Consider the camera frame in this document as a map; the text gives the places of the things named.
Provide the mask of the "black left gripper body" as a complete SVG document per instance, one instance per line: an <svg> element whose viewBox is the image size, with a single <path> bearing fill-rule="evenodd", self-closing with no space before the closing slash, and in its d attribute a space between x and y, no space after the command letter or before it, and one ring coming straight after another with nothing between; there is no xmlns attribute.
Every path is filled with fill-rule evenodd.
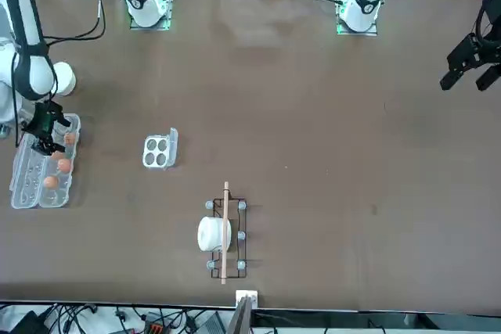
<svg viewBox="0 0 501 334"><path fill-rule="evenodd" d="M500 62L500 0L483 0L480 10L480 20L488 17L491 30L483 35L480 32L481 58L483 63Z"/></svg>

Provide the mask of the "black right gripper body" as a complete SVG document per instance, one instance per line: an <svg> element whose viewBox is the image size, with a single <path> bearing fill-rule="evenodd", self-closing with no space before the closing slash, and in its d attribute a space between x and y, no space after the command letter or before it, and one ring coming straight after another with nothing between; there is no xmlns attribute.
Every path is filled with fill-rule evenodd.
<svg viewBox="0 0 501 334"><path fill-rule="evenodd" d="M34 115L31 120L23 125L23 131L35 137L52 137L55 121L52 117L52 106L59 105L53 101L36 102Z"/></svg>

